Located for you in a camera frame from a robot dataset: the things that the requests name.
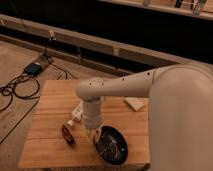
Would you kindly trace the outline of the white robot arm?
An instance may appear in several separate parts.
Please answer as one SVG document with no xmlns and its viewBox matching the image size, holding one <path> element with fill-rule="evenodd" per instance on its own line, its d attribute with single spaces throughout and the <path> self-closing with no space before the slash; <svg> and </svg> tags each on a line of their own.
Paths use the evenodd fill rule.
<svg viewBox="0 0 213 171">
<path fill-rule="evenodd" d="M 213 171 L 213 68 L 170 65 L 115 79 L 79 82 L 82 120 L 92 140 L 100 138 L 101 98 L 148 100 L 150 171 Z"/>
</svg>

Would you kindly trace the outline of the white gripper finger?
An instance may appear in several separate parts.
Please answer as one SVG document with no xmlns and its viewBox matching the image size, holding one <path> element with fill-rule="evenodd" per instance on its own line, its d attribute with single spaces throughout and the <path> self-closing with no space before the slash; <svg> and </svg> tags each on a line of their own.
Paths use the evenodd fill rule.
<svg viewBox="0 0 213 171">
<path fill-rule="evenodd" d="M 74 121 L 73 120 L 69 120 L 67 122 L 67 124 L 70 126 L 70 127 L 73 127 L 74 126 Z"/>
</svg>

